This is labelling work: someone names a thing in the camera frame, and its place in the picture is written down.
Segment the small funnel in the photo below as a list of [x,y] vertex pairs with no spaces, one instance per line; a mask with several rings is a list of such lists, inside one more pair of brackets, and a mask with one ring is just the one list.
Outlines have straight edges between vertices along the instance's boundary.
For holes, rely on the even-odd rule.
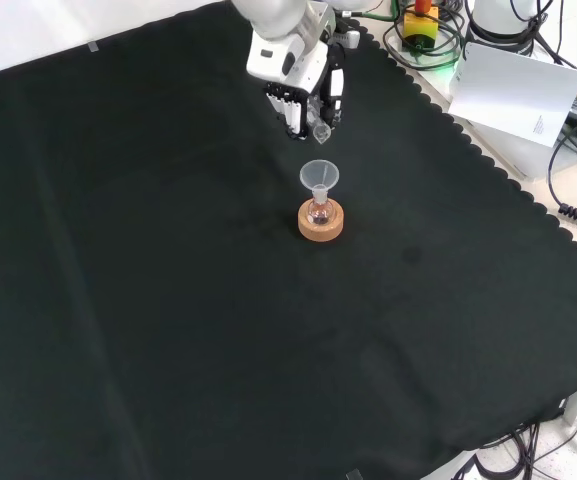
[[299,231],[313,242],[337,238],[344,228],[344,210],[328,192],[339,180],[339,169],[328,160],[313,160],[301,169],[301,183],[312,192],[299,209]]
[[332,221],[335,209],[328,201],[328,191],[339,181],[339,169],[328,160],[313,160],[301,168],[299,177],[304,187],[312,191],[308,221],[315,225],[325,225]]

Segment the black tablecloth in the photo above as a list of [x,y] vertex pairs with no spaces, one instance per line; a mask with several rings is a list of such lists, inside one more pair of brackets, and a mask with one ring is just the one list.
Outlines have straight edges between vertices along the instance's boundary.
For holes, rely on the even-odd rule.
[[557,220],[368,36],[324,146],[249,44],[219,4],[0,73],[0,479],[416,479],[577,389]]

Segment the floor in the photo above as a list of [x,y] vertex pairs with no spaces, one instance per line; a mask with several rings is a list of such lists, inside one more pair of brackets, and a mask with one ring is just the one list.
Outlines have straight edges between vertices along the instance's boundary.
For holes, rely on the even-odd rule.
[[[574,427],[568,426],[561,418],[543,424],[537,446],[537,456],[548,452],[567,440],[574,432],[576,426],[577,424]],[[478,455],[482,465],[487,469],[504,471],[514,466],[518,453],[517,448],[511,441],[490,450],[480,451]],[[557,480],[577,480],[577,436],[568,445],[540,460],[536,466]],[[547,479],[548,477],[535,472],[533,478]],[[480,480],[483,477],[474,468],[466,476],[466,479]]]

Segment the black cable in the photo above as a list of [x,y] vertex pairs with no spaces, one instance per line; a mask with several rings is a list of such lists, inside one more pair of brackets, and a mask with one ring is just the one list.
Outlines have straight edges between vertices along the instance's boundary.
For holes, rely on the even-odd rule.
[[[552,198],[555,200],[555,202],[557,202],[557,205],[559,205],[560,207],[567,207],[567,208],[572,208],[569,207],[568,205],[561,203],[561,201],[559,200],[559,198],[557,197],[557,194],[555,193],[555,190],[553,189],[552,186],[552,166],[555,163],[555,158],[557,157],[557,153],[559,153],[559,150],[561,150],[561,147],[563,146],[563,144],[570,140],[570,137],[572,136],[572,134],[577,132],[577,126],[575,128],[573,128],[572,130],[570,130],[569,132],[564,134],[564,138],[559,140],[559,143],[557,144],[557,147],[555,148],[555,151],[552,153],[552,157],[550,158],[550,163],[548,164],[548,176],[547,176],[547,181],[548,181],[548,189],[550,190],[550,194],[552,195]],[[562,212],[561,208],[560,208],[560,213],[563,213],[564,215],[568,215],[571,218],[574,218],[575,220],[577,220],[577,211],[572,212],[572,210],[570,210],[571,213],[574,213],[574,216],[568,215],[567,212]]]
[[[415,14],[418,15],[418,16],[421,16],[421,17],[432,18],[433,20],[436,20],[437,23],[439,23],[440,30],[447,30],[447,31],[453,33],[453,35],[452,35],[450,38],[448,38],[448,40],[446,40],[444,43],[442,43],[441,45],[439,45],[438,47],[433,47],[433,48],[418,48],[416,45],[413,45],[412,43],[408,42],[408,40],[406,40],[406,39],[403,37],[403,35],[401,34],[401,31],[399,31],[399,29],[396,28],[396,24],[395,24],[395,25],[393,25],[393,27],[395,27],[395,28],[394,28],[394,31],[395,31],[395,33],[397,34],[397,36],[399,37],[399,39],[401,40],[401,44],[402,44],[402,45],[405,45],[405,46],[407,46],[407,47],[410,48],[410,49],[414,49],[414,50],[415,50],[416,52],[418,52],[420,55],[425,55],[425,56],[428,56],[428,57],[441,57],[441,56],[444,56],[444,55],[448,55],[448,54],[453,53],[454,51],[456,51],[457,48],[459,48],[459,47],[461,46],[461,43],[456,41],[456,36],[459,35],[459,32],[458,32],[458,31],[455,31],[455,30],[451,30],[450,27],[447,28],[448,24],[447,24],[446,22],[444,22],[443,20],[437,20],[436,18],[434,18],[434,17],[432,17],[432,16],[430,16],[430,15],[427,15],[427,14],[425,14],[425,13],[419,14],[419,13],[416,12]],[[464,17],[462,17],[461,15],[459,15],[459,14],[456,14],[456,15],[457,15],[459,18],[461,18],[461,20],[462,20],[462,26],[463,26],[463,24],[466,22],[466,20],[465,20]],[[460,30],[459,25],[458,25],[457,21],[456,21],[454,18],[453,18],[453,22],[454,22],[455,26]],[[448,45],[449,43],[453,43],[453,46],[452,46],[449,50],[446,50],[446,51],[443,51],[443,52],[438,52],[438,50],[441,50],[443,47],[445,47],[445,46]]]
[[561,50],[561,43],[564,41],[564,0],[559,5],[559,43],[557,44],[557,55]]
[[517,12],[517,9],[515,8],[515,2],[513,0],[510,0],[510,7],[512,8],[512,13],[515,14],[515,17],[517,17],[520,21],[528,23],[530,21],[530,18],[522,18],[519,15],[519,12]]
[[461,470],[455,473],[455,476],[451,480],[465,480],[466,478],[466,466],[463,466]]
[[574,432],[572,432],[572,435],[568,438],[568,440],[566,440],[565,442],[563,442],[561,445],[553,448],[552,450],[548,450],[546,453],[544,453],[543,455],[540,455],[539,457],[535,458],[534,463],[537,463],[539,460],[542,460],[544,458],[546,458],[549,455],[552,455],[553,453],[555,453],[557,450],[560,450],[561,448],[563,448],[564,446],[568,445],[570,442],[572,442],[572,440],[577,436],[577,428],[575,429]]
[[370,10],[365,11],[364,13],[370,13],[370,12],[374,12],[375,10],[377,10],[379,7],[381,7],[384,4],[384,0],[381,0],[381,2],[379,2],[379,5],[377,5],[374,8],[371,8]]
[[[529,451],[526,448],[525,444],[523,443],[523,440],[521,439],[521,437],[519,437],[520,433],[518,433],[514,438],[516,438],[517,440],[515,441],[519,441],[521,442],[521,444],[524,446],[523,448],[519,447],[519,459],[517,460],[518,463],[522,463],[524,466],[529,466],[529,474],[526,474],[526,470],[524,470],[524,479],[529,479],[532,476],[532,470],[539,472],[541,475],[543,475],[544,477],[550,478],[551,480],[558,480],[555,477],[552,477],[550,475],[548,475],[546,472],[544,472],[543,470],[540,470],[539,468],[535,467],[535,462],[532,460],[532,458],[534,458],[534,453],[536,451],[536,447],[537,447],[537,441],[539,439],[539,432],[538,431],[534,431],[532,430],[534,426],[531,426],[531,435],[530,435],[530,440],[529,440],[529,444],[532,445],[532,455],[529,455]],[[482,474],[482,476],[484,476],[485,478],[489,478],[491,480],[505,480],[505,479],[497,479],[494,475],[495,472],[487,472],[487,473],[492,473],[493,477],[491,478],[490,476],[485,476]]]
[[[406,8],[399,9],[399,12],[407,12],[407,11],[413,11],[412,9],[414,9],[413,5],[409,5]],[[398,23],[399,23],[399,18],[401,18],[401,14],[399,15],[399,17],[397,19],[395,19],[395,21],[393,22],[393,25],[388,28],[388,30],[386,30],[384,32],[384,36],[383,36],[383,41],[384,41],[384,47],[386,48],[386,50],[388,51],[388,53],[390,55],[392,55],[392,57],[397,60],[399,63],[401,63],[402,65],[404,65],[405,67],[408,67],[412,70],[417,70],[417,71],[428,71],[428,70],[436,70],[438,68],[443,68],[446,66],[450,66],[450,65],[454,65],[457,60],[459,60],[459,53],[456,53],[453,55],[453,58],[446,61],[446,62],[440,62],[440,63],[436,63],[433,65],[413,65],[411,64],[407,59],[405,59],[399,52],[395,51],[390,44],[388,43],[388,34],[391,31],[395,31],[395,33],[397,34],[397,36],[401,39],[402,45],[406,45],[408,47],[414,48],[417,52],[419,52],[420,55],[426,55],[426,56],[435,56],[435,57],[439,57],[439,56],[445,56],[448,54],[451,54],[453,52],[457,52],[457,50],[461,50],[463,49],[464,46],[464,38],[461,35],[461,28],[463,27],[463,25],[465,24],[466,20],[465,18],[459,14],[458,12],[453,12],[452,10],[445,10],[448,14],[448,16],[451,18],[454,27],[451,26],[448,22],[443,21],[441,19],[435,18],[431,15],[425,14],[425,13],[419,13],[419,12],[414,12],[415,15],[420,16],[420,17],[424,17],[424,18],[429,18],[435,22],[437,22],[439,24],[439,30],[441,31],[447,31],[449,33],[451,33],[450,38],[448,39],[447,42],[444,42],[442,45],[440,45],[439,47],[434,47],[434,48],[417,48],[415,45],[410,44],[402,35],[401,31],[399,30],[399,28],[397,27]],[[448,43],[453,42],[453,46],[447,50],[447,51],[443,51],[443,52],[437,52],[437,50],[441,49],[442,47],[446,46]]]
[[[552,2],[549,2],[545,8],[548,8]],[[492,46],[499,50],[506,50],[513,53],[525,52],[532,54],[534,49],[534,43],[537,35],[539,34],[539,28],[543,23],[543,11],[541,6],[539,6],[538,14],[535,17],[524,19],[517,15],[519,19],[527,23],[526,28],[516,35],[499,35],[493,32],[489,32],[479,26],[474,19],[472,10],[470,9],[470,4],[468,0],[464,0],[464,9],[469,20],[469,31],[471,31],[476,37],[482,39],[484,42],[479,42],[474,40],[474,43],[483,43],[486,46]]]
[[[526,426],[521,426],[519,427],[519,435],[521,435],[522,433],[524,433],[525,431],[527,431],[530,428],[530,425],[526,425]],[[483,447],[480,448],[480,450],[488,450],[490,448],[495,448],[498,447],[499,445],[502,445],[504,443],[506,443],[507,441],[512,440],[512,433],[509,433],[507,435],[504,435],[503,437],[501,437],[499,440],[492,442],[492,443],[487,443],[486,445],[484,445]]]
[[534,432],[530,437],[530,448],[529,453],[526,456],[526,470],[524,471],[524,480],[530,480],[532,478],[532,472],[535,469],[534,459],[537,455],[537,443],[539,442],[539,431],[541,430],[541,424],[537,424],[534,427]]
[[[399,2],[399,9],[403,10],[414,3],[413,0],[394,0]],[[449,12],[459,13],[464,8],[464,0],[438,0],[436,6],[439,8],[439,19],[447,22],[450,20]]]
[[517,464],[509,470],[504,472],[493,472],[492,470],[488,470],[481,464],[479,457],[475,455],[475,465],[477,466],[477,470],[482,477],[487,478],[488,480],[513,480],[524,469],[524,461],[523,461],[523,451],[525,450],[526,446],[519,438],[516,432],[513,432],[512,439],[514,440],[515,444],[517,445],[517,449],[519,450],[519,459],[517,460]]
[[555,52],[550,45],[548,45],[548,42],[546,42],[546,40],[544,40],[544,38],[537,34],[535,40],[537,41],[537,43],[539,43],[544,50],[546,50],[546,53],[548,53],[548,55],[550,55],[552,57],[552,59],[555,61],[555,63],[558,63],[559,65],[565,63],[566,65],[568,65],[571,68],[574,68],[575,70],[577,70],[577,66],[573,65],[572,63],[570,63],[568,60],[566,60],[565,58],[563,58],[561,55],[559,55],[557,52]]
[[557,197],[557,194],[555,193],[555,190],[552,186],[552,166],[555,163],[555,158],[557,157],[557,153],[559,153],[559,150],[561,149],[563,144],[567,140],[570,140],[571,135],[576,133],[576,132],[577,132],[577,126],[575,128],[573,128],[572,130],[570,130],[569,132],[567,132],[566,134],[564,134],[564,138],[562,140],[560,140],[559,143],[557,144],[557,147],[555,148],[555,151],[553,152],[552,157],[550,158],[550,163],[548,164],[548,175],[546,178],[547,178],[548,189],[550,190],[550,194],[552,195],[552,198],[555,200],[555,202],[557,202],[557,205],[559,205],[559,213],[577,221],[577,208],[570,206],[570,205],[567,205],[565,203],[562,203],[559,200],[559,198]]

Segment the wooden base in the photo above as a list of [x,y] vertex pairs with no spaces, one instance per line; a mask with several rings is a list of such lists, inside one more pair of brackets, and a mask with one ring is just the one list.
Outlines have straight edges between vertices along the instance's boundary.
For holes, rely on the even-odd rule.
[[308,205],[312,202],[312,199],[307,200],[299,209],[298,221],[299,221],[299,231],[308,240],[313,242],[329,242],[339,236],[344,228],[344,209],[341,208],[337,202],[333,199],[328,199],[332,206],[335,208],[335,216],[332,222],[326,225],[315,225],[308,221]]

